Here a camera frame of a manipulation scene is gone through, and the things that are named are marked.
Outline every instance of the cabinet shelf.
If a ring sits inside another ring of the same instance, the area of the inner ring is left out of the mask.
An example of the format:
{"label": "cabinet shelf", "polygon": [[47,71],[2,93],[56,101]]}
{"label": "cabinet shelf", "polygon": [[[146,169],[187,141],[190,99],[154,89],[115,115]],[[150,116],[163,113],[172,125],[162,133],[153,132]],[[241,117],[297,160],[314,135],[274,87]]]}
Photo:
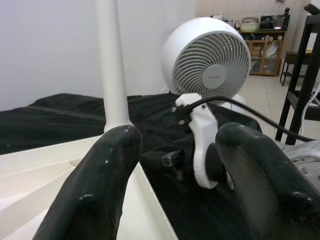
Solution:
{"label": "cabinet shelf", "polygon": [[[285,31],[255,31],[240,32],[249,47],[251,54],[252,75],[276,76],[279,74],[281,64],[281,52],[285,38]],[[257,38],[271,36],[274,40],[248,40],[252,35]],[[278,35],[282,35],[282,40],[277,40]]]}

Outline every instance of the white fan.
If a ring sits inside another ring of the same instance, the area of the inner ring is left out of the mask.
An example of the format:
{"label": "white fan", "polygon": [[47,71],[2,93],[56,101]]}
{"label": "white fan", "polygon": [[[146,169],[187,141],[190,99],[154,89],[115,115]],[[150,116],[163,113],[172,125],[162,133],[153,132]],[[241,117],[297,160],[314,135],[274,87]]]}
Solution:
{"label": "white fan", "polygon": [[[250,51],[240,34],[227,23],[200,17],[178,27],[168,38],[162,52],[162,70],[172,93],[181,95],[176,106],[186,106],[201,97],[235,98],[250,72]],[[230,104],[223,107],[231,109]],[[208,107],[196,107],[188,126],[194,135],[193,171],[197,183],[207,189],[218,182],[207,176],[206,153],[215,142],[218,122]]]}
{"label": "white fan", "polygon": [[247,80],[250,66],[250,51],[240,34],[211,17],[182,24],[162,52],[165,80],[178,95],[233,98]]}

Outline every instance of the black shelf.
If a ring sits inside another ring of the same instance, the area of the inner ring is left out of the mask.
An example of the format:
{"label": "black shelf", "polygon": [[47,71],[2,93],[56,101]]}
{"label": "black shelf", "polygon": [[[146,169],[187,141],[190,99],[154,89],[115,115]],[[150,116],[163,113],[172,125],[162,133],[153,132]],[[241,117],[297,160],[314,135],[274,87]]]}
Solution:
{"label": "black shelf", "polygon": [[[313,45],[312,53],[307,61],[307,69],[303,79],[301,90],[296,90],[297,82],[300,75],[301,67],[306,63],[305,55],[308,46],[308,41],[311,33],[316,33],[316,39]],[[310,100],[310,96],[313,93],[313,88],[316,82],[316,77],[320,68],[320,14],[310,15],[306,18],[303,34],[300,41],[300,46],[297,55],[295,56],[294,68],[291,74],[290,84],[286,94],[286,98],[283,104],[282,113],[279,121],[279,125],[285,126],[289,114],[290,106],[294,108],[294,114],[291,120],[289,130],[296,134],[299,133],[301,126],[301,116],[305,105]],[[320,121],[320,107],[309,106],[305,119]],[[283,132],[277,130],[275,140],[281,141]],[[292,135],[288,135],[285,144],[294,145],[296,138]]]}

